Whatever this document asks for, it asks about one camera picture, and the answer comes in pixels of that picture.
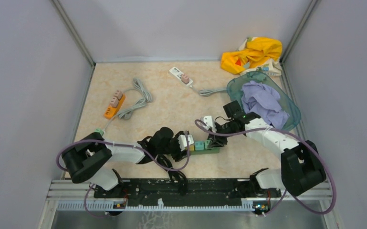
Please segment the light green plug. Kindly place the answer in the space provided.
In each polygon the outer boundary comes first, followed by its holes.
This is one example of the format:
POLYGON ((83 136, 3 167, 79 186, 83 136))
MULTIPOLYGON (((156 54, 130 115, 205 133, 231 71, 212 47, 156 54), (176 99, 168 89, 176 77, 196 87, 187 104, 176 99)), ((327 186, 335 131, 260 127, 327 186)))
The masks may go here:
POLYGON ((210 140, 206 140, 204 141, 204 149, 205 150, 210 150, 212 147, 211 147, 211 141, 210 140))

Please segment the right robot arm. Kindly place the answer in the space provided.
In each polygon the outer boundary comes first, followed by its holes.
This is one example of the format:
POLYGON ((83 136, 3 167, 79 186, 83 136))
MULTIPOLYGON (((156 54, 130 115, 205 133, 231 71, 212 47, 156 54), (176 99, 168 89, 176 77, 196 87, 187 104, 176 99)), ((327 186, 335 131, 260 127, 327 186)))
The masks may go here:
POLYGON ((241 133, 261 143, 280 160, 279 169, 262 168, 250 178, 250 192, 263 196, 269 188, 286 189, 291 195, 299 196, 326 180, 322 163, 312 150, 315 144, 309 140, 301 143, 267 124, 254 112, 245 113, 237 101, 223 106, 228 121, 216 126, 216 140, 227 144, 227 137, 241 133))

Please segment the green power strip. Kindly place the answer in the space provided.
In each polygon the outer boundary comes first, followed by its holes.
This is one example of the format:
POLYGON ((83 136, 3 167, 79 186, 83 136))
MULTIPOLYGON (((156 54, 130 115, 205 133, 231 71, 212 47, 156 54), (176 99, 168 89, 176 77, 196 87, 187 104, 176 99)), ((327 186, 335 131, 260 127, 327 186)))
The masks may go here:
MULTIPOLYGON (((216 154, 220 152, 220 148, 219 147, 215 147, 215 148, 210 148, 210 149, 204 149, 204 150, 195 150, 195 151, 190 151, 190 155, 202 155, 202 154, 216 154)), ((187 155, 187 150, 183 150, 183 151, 176 151, 174 153, 171 153, 171 156, 174 157, 178 157, 178 156, 186 156, 187 155)))

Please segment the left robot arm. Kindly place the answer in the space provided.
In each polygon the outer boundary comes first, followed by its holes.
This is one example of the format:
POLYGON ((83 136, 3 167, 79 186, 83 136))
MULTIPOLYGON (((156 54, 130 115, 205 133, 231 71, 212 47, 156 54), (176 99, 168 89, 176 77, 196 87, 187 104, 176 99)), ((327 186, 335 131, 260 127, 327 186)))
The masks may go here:
POLYGON ((146 164, 157 162, 162 155, 170 155, 179 161, 190 155, 194 139, 188 132, 176 135, 168 127, 162 127, 152 136, 131 144, 106 141, 99 132, 93 132, 82 140, 66 146, 56 159, 62 160, 71 181, 75 184, 90 182, 103 188, 116 198, 123 194, 124 184, 115 169, 106 168, 108 162, 146 164))

